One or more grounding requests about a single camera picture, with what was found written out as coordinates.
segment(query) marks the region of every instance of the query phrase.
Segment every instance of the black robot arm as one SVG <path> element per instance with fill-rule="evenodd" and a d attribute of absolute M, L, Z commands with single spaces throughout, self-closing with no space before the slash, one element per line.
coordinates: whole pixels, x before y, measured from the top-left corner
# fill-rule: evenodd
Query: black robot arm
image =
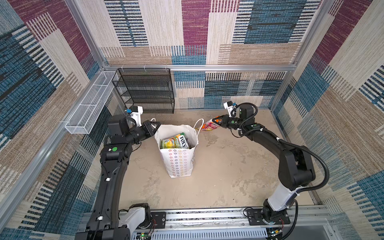
<path fill-rule="evenodd" d="M 279 142 L 278 137 L 265 126 L 255 123 L 252 106 L 243 104 L 240 117 L 222 115 L 215 118 L 220 126 L 239 129 L 240 136 L 259 143 L 279 159 L 278 176 L 284 187 L 295 190 L 299 186 L 307 186 L 316 177 L 311 155 L 296 147 Z"/>
<path fill-rule="evenodd" d="M 246 136 L 272 152 L 279 160 L 278 177 L 280 184 L 263 205 L 262 217 L 267 224 L 273 224 L 286 214 L 295 197 L 303 191 L 316 190 L 323 187 L 329 179 L 329 170 L 319 156 L 305 146 L 298 146 L 279 138 L 265 126 L 255 123 L 257 107 L 252 103 L 224 104 L 229 114 L 213 119 L 218 125 L 231 130 L 238 130 L 239 136 Z M 235 117 L 240 108 L 239 118 Z M 311 155 L 317 159 L 324 169 L 324 180 L 314 187 L 307 187 L 316 178 Z"/>
<path fill-rule="evenodd" d="M 110 135 L 105 138 L 104 148 L 100 153 L 101 179 L 98 194 L 86 231 L 77 233 L 76 240 L 130 239 L 130 226 L 119 227 L 118 207 L 122 181 L 133 151 L 132 146 L 153 136 L 159 126 L 159 122 L 147 120 L 139 127 L 133 118 L 126 115 L 112 116 L 109 119 Z M 150 224 L 151 212 L 148 204 L 131 207 L 145 209 L 145 219 L 139 226 L 146 227 Z"/>

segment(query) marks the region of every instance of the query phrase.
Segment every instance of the beige floor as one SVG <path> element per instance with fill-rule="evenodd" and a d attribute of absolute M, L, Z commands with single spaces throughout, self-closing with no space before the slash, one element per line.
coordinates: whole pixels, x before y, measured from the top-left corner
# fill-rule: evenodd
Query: beige floor
<path fill-rule="evenodd" d="M 226 114 L 223 111 L 175 111 L 143 114 L 164 124 L 188 124 Z M 281 136 L 269 110 L 259 110 L 256 122 Z M 278 184 L 278 160 L 248 138 L 235 138 L 228 129 L 200 132 L 191 176 L 170 178 L 152 137 L 132 153 L 125 174 L 120 208 L 147 202 L 152 209 L 262 206 Z M 308 192 L 296 198 L 312 205 Z"/>

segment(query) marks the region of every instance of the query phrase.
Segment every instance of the fox's candy bag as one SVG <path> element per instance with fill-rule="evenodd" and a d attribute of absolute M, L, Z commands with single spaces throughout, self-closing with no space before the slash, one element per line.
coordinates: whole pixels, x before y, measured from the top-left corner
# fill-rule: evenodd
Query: fox's candy bag
<path fill-rule="evenodd" d="M 185 134 L 182 132 L 180 134 L 177 134 L 174 137 L 161 140 L 161 149 L 163 148 L 188 148 L 189 145 L 187 143 L 187 138 L 185 137 Z"/>

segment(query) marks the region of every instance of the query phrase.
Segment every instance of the black wire rack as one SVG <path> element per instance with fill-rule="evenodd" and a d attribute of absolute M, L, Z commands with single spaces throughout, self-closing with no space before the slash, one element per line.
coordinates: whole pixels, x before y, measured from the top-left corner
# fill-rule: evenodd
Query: black wire rack
<path fill-rule="evenodd" d="M 120 68 L 113 84 L 126 108 L 142 106 L 143 113 L 174 113 L 175 97 L 168 68 Z"/>

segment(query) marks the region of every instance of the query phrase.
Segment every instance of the candy bag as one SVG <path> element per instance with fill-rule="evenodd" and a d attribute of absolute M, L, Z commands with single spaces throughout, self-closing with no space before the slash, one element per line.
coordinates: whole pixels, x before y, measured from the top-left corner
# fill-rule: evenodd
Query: candy bag
<path fill-rule="evenodd" d="M 220 125 L 219 125 L 220 122 L 221 122 L 221 120 L 219 120 L 219 119 L 216 119 L 216 120 L 211 119 L 211 120 L 207 121 L 206 123 L 204 123 L 201 130 L 203 130 L 203 131 L 215 130 L 216 128 L 220 127 Z"/>
<path fill-rule="evenodd" d="M 189 149 L 189 145 L 187 143 L 187 138 L 185 134 L 179 133 L 174 137 L 161 140 L 161 149 L 164 148 L 185 148 Z"/>

